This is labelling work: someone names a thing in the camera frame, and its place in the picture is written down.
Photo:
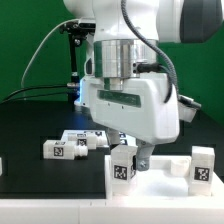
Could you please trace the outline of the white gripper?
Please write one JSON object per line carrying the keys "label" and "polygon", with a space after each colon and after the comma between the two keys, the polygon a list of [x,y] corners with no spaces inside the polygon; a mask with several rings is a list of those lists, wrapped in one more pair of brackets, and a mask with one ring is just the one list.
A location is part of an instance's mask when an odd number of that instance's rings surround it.
{"label": "white gripper", "polygon": [[105,90],[101,78],[85,76],[81,80],[80,104],[90,110],[95,123],[135,137],[136,169],[147,171],[154,145],[174,142],[180,121],[191,122],[195,116],[194,108],[178,101],[175,87],[165,103],[167,91],[164,73],[126,79],[122,91]]}

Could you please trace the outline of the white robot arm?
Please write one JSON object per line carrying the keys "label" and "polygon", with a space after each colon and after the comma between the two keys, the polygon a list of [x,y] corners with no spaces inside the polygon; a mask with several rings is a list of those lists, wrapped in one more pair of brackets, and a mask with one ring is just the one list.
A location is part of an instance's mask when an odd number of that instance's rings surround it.
{"label": "white robot arm", "polygon": [[88,36],[90,72],[77,108],[93,121],[136,138],[136,169],[149,168],[158,144],[173,142],[179,122],[200,105],[179,93],[160,42],[203,43],[224,22],[224,0],[63,0]]}

